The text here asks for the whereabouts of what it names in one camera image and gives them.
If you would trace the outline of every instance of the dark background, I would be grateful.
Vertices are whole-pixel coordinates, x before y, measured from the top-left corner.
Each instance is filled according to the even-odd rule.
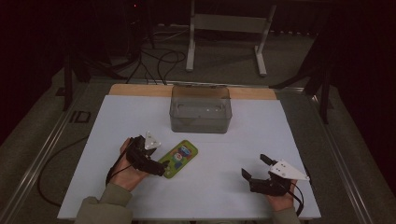
[[[99,35],[100,20],[95,17],[92,2],[1,0],[0,144],[48,89],[51,77],[63,67],[63,32],[93,56],[106,57],[111,51],[106,37]],[[153,24],[189,24],[189,1],[148,2]],[[217,7],[213,2],[197,1],[196,11],[213,13],[217,8],[219,14],[260,17],[263,8],[268,10],[268,3],[259,0],[243,3],[255,7],[241,7],[240,1],[231,0],[218,1],[220,7]],[[336,42],[339,50],[333,62],[332,84],[338,88],[393,192],[396,190],[392,167],[396,159],[395,4],[395,1],[360,0],[331,7],[318,1],[283,2],[272,25],[276,34],[316,36],[321,29],[331,30],[318,36],[305,63],[320,63],[332,51],[326,48],[328,43]],[[112,13],[109,18],[117,22],[119,15]],[[338,25],[326,27],[329,17]]]

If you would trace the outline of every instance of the green object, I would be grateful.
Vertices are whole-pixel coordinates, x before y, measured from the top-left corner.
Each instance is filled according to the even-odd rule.
[[[183,140],[158,162],[169,161],[163,176],[170,179],[198,154],[198,149],[188,140]]]

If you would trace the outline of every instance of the clear plastic container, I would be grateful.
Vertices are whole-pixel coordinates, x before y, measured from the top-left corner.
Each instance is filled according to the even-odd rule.
[[[176,85],[169,115],[175,133],[227,133],[230,93],[226,87]]]

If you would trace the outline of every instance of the hand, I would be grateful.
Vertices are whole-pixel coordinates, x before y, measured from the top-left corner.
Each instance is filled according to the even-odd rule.
[[[294,192],[296,183],[297,180],[291,180],[290,192],[292,193]],[[289,193],[286,193],[283,196],[270,196],[270,195],[265,195],[265,196],[267,197],[268,202],[271,204],[275,212],[287,208],[291,208],[294,206],[293,196],[291,196]]]
[[[127,138],[120,148],[120,153],[122,153],[129,145],[131,141],[130,138]],[[132,191],[146,176],[149,174],[143,171],[136,170],[131,163],[126,160],[126,155],[123,155],[120,162],[117,164],[116,168],[113,171],[113,174],[116,172],[125,169],[116,175],[114,175],[110,179],[110,183],[118,185],[122,188],[125,188],[129,191]]]

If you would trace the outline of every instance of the sleeve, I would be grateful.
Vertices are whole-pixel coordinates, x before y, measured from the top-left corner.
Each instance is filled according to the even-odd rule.
[[[276,224],[300,224],[294,207],[274,212],[274,222]]]
[[[133,214],[125,206],[131,198],[128,190],[109,183],[99,201],[94,197],[82,201],[75,224],[130,224]]]

